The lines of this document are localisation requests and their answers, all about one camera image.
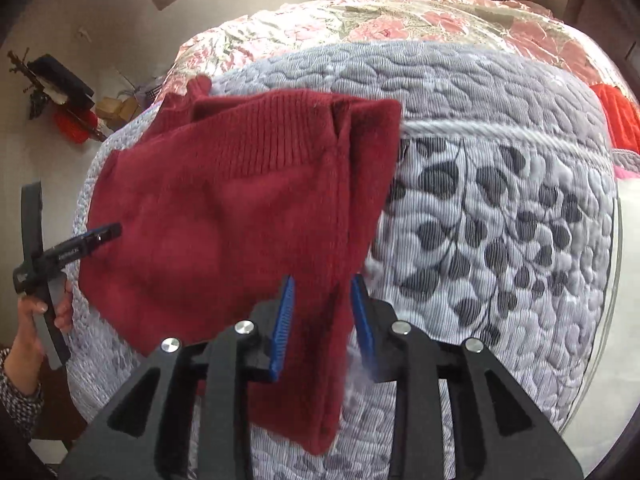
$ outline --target checkered sleeve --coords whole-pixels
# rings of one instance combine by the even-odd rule
[[[26,396],[12,384],[4,372],[4,360],[9,355],[9,350],[0,351],[0,402],[4,404],[22,436],[30,440],[44,403],[42,389],[38,385],[33,395]]]

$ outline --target folded red garment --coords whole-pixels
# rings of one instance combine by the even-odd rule
[[[307,90],[168,95],[95,184],[88,228],[122,236],[82,261],[80,289],[135,349],[213,337],[296,280],[277,384],[253,384],[251,420],[325,452],[338,428],[353,325],[350,278],[375,234],[398,154],[401,106]]]
[[[599,84],[591,89],[596,92],[604,108],[613,147],[640,153],[638,107],[615,86]]]

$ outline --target human hand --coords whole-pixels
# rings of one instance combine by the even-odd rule
[[[65,295],[55,306],[54,322],[63,333],[68,333],[73,327],[71,300],[71,284],[65,282]],[[47,305],[38,298],[23,296],[18,299],[18,333],[4,361],[4,371],[14,386],[27,396],[35,393],[38,387],[38,373],[45,354],[33,316],[46,311]]]

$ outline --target person's arm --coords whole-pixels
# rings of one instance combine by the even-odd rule
[[[72,327],[70,284],[66,295],[56,306],[56,326],[68,333]],[[47,306],[25,296],[18,300],[18,333],[11,349],[0,351],[0,402],[29,440],[42,411],[43,398],[38,374],[44,359],[44,348],[38,339],[33,316],[41,315]]]

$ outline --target silver screw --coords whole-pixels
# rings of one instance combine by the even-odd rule
[[[484,344],[482,344],[482,341],[480,341],[479,339],[472,337],[465,341],[465,347],[470,352],[479,354],[484,349]]]
[[[254,331],[255,325],[249,321],[248,319],[243,319],[242,321],[238,321],[236,323],[236,332],[239,334],[250,334]]]
[[[175,352],[178,348],[180,348],[180,341],[175,337],[168,337],[167,339],[162,341],[162,344],[160,345],[160,347],[162,348],[162,350],[164,350],[168,354],[171,354]]]
[[[391,330],[399,335],[407,335],[409,332],[411,332],[411,325],[406,321],[395,321],[393,325],[391,325]]]

